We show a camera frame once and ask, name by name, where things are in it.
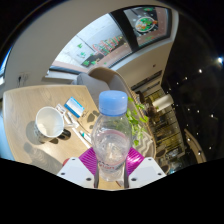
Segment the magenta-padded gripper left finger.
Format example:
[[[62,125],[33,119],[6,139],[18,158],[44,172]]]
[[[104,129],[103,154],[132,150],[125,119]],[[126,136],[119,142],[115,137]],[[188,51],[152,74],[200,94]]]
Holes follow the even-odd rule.
[[[97,188],[99,171],[94,150],[90,148],[79,157],[66,159],[58,176],[84,188]]]

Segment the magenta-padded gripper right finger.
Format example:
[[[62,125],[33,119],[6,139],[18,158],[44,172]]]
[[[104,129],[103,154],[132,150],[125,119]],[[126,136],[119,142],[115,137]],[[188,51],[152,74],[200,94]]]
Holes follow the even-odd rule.
[[[140,188],[157,181],[166,174],[152,157],[144,157],[131,148],[125,162],[124,188]]]

